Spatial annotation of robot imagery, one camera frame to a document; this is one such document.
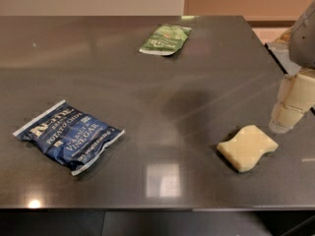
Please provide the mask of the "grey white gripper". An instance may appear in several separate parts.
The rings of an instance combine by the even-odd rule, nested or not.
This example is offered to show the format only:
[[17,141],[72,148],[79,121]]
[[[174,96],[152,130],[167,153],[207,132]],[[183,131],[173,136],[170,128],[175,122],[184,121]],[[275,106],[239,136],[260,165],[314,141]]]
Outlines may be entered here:
[[315,105],[315,0],[294,23],[288,49],[290,60],[306,68],[281,82],[269,123],[276,134],[291,130]]

